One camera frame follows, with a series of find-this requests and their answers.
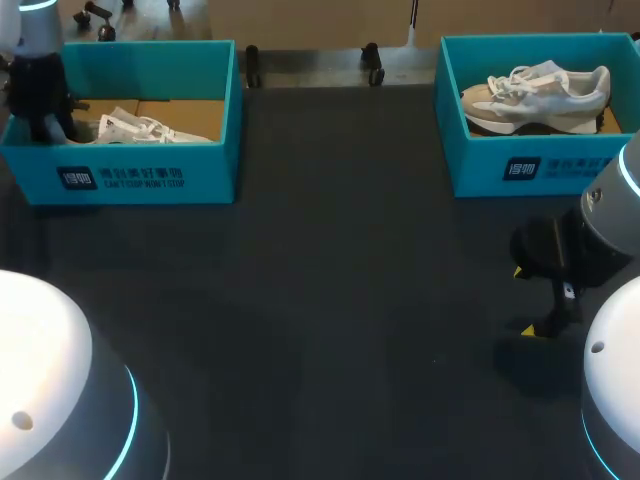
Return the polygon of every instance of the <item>dark gray surface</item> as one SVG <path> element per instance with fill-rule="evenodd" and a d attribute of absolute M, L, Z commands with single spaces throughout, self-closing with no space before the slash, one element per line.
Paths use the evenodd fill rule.
<path fill-rule="evenodd" d="M 7 265 L 121 352 L 175 478 L 583 478 L 583 334 L 518 336 L 551 293 L 508 256 L 516 225 L 575 199 L 454 200 L 431 94 L 247 92 L 232 206 L 29 223 L 6 198 Z"/>

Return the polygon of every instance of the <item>cardboard box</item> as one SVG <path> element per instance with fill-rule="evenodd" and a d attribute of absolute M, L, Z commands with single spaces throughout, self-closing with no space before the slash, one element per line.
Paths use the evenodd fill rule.
<path fill-rule="evenodd" d="M 607 66 L 621 133 L 472 136 L 460 92 L 546 60 L 569 71 Z M 626 34 L 444 37 L 434 104 L 455 196 L 579 194 L 640 129 L 640 55 Z"/>
<path fill-rule="evenodd" d="M 186 105 L 204 100 L 217 115 L 205 128 L 214 135 L 219 125 L 219 138 L 182 145 L 35 145 L 26 122 L 12 117 L 0 152 L 32 205 L 233 202 L 242 116 L 233 42 L 71 43 L 62 57 L 74 97 L 105 100 L 104 113 L 113 110 L 106 101 L 114 99 L 178 100 L 183 114 Z"/>

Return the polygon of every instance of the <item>sneaker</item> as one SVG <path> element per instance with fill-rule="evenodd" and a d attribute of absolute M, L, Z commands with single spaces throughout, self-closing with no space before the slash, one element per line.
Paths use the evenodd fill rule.
<path fill-rule="evenodd" d="M 551 60 L 514 68 L 509 77 L 489 77 L 486 84 L 462 92 L 465 116 L 493 133 L 511 135 L 537 123 L 566 133 L 597 133 L 597 117 L 611 92 L 606 67 L 567 72 Z"/>
<path fill-rule="evenodd" d="M 136 117 L 117 107 L 111 115 L 102 115 L 97 126 L 95 140 L 89 143 L 115 144 L 169 144 L 169 143 L 211 143 L 208 138 L 189 133 L 176 132 L 149 117 Z"/>

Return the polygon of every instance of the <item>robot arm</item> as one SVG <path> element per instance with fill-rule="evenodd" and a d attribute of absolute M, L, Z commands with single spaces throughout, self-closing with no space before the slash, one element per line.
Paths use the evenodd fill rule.
<path fill-rule="evenodd" d="M 57 0 L 1 0 L 0 50 L 13 55 L 6 103 L 26 120 L 33 141 L 75 139 L 64 65 Z"/>
<path fill-rule="evenodd" d="M 0 2 L 0 52 L 13 52 L 20 42 L 20 0 Z"/>
<path fill-rule="evenodd" d="M 611 258 L 640 253 L 640 133 L 596 177 L 580 213 Z M 600 308 L 584 349 L 582 426 L 590 478 L 637 478 L 640 471 L 640 277 Z"/>
<path fill-rule="evenodd" d="M 553 288 L 553 310 L 530 327 L 536 336 L 555 337 L 579 321 L 582 292 L 603 285 L 640 253 L 637 179 L 640 132 L 584 190 L 579 206 L 562 217 L 531 219 L 514 232 L 515 277 L 547 278 Z"/>

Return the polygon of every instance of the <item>black mount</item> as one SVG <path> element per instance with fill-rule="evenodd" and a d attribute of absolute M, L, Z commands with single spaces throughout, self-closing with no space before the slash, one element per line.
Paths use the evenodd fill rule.
<path fill-rule="evenodd" d="M 245 50 L 245 61 L 247 62 L 247 87 L 262 87 L 262 78 L 260 77 L 260 51 L 255 45 L 249 45 Z"/>
<path fill-rule="evenodd" d="M 418 19 L 418 6 L 420 4 L 420 0 L 413 0 L 413 10 L 411 11 L 411 21 L 409 24 L 415 29 L 416 21 Z"/>
<path fill-rule="evenodd" d="M 133 0 L 122 0 L 125 8 L 133 5 Z M 105 10 L 102 7 L 97 6 L 92 1 L 85 3 L 84 10 L 76 13 L 73 19 L 78 24 L 80 30 L 88 30 L 91 25 L 91 15 L 100 17 L 104 20 L 104 25 L 98 29 L 98 41 L 99 42 L 114 42 L 116 40 L 116 29 L 111 26 L 109 19 L 113 14 L 109 10 Z"/>
<path fill-rule="evenodd" d="M 379 87 L 384 81 L 384 68 L 378 53 L 378 44 L 369 43 L 362 49 L 360 60 L 367 70 L 369 70 L 369 86 Z"/>
<path fill-rule="evenodd" d="M 34 142 L 52 143 L 45 118 L 55 115 L 65 136 L 76 138 L 62 58 L 52 53 L 40 58 L 16 57 L 8 67 L 7 106 L 13 115 L 29 122 Z"/>
<path fill-rule="evenodd" d="M 551 280 L 553 308 L 533 325 L 536 336 L 549 338 L 582 321 L 580 297 L 587 288 L 601 286 L 631 261 L 592 232 L 579 208 L 560 218 L 534 218 L 516 229 L 511 256 L 520 267 L 516 278 Z"/>

